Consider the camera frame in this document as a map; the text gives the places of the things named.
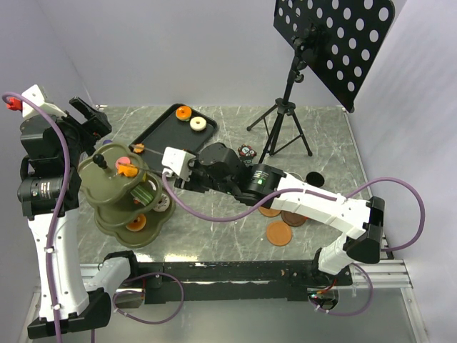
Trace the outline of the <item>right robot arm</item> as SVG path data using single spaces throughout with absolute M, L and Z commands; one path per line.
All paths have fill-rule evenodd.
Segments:
M 339 230 L 340 237 L 315 254 L 311 275 L 318 284 L 330 283 L 352 262 L 380 261 L 385 201 L 379 197 L 345 197 L 267 164 L 247 166 L 222 143 L 198 154 L 167 147 L 161 163 L 163 179 L 175 176 L 176 188 L 200 193 L 214 190 L 252 209 L 290 212 Z

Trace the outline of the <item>green layered cake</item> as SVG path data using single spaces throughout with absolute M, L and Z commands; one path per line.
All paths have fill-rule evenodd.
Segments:
M 147 187 L 140 184 L 136 185 L 130 194 L 134 198 L 134 201 L 144 206 L 149 205 L 154 200 L 154 194 L 149 191 Z

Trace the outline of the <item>white cream donut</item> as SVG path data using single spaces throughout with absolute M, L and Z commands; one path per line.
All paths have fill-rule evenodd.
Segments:
M 206 129 L 207 120 L 202 116 L 195 116 L 190 120 L 190 127 L 193 131 L 203 131 Z

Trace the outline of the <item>orange star cookie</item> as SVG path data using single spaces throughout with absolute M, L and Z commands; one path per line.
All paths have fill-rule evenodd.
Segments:
M 139 174 L 139 169 L 132 164 L 119 164 L 117 173 L 128 178 L 134 178 Z

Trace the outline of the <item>pink round cookie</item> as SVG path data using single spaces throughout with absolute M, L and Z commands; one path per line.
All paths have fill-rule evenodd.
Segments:
M 120 157 L 116 160 L 115 166 L 118 169 L 121 165 L 130 164 L 131 160 L 127 156 Z

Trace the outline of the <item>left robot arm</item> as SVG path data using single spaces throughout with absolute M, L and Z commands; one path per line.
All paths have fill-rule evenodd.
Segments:
M 39 262 L 41 303 L 27 327 L 30 339 L 93 332 L 111 318 L 111 301 L 121 286 L 133 287 L 141 270 L 133 252 L 110 253 L 89 283 L 83 281 L 76 241 L 79 218 L 77 172 L 82 154 L 91 155 L 111 132 L 106 115 L 78 97 L 71 105 L 85 120 L 75 120 L 38 91 L 15 94 L 21 106 L 21 162 L 17 196 L 34 238 Z

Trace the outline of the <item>chocolate sprinkle donut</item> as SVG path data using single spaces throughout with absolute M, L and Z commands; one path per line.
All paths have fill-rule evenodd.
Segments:
M 162 194 L 161 199 L 156 203 L 153 210 L 155 212 L 165 212 L 171 206 L 171 200 L 167 194 Z

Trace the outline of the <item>orange donut front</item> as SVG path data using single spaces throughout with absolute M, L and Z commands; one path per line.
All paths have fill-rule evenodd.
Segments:
M 145 228 L 147 223 L 146 216 L 144 214 L 140 214 L 133 220 L 131 223 L 126 225 L 126 228 L 130 232 L 140 232 L 142 229 Z

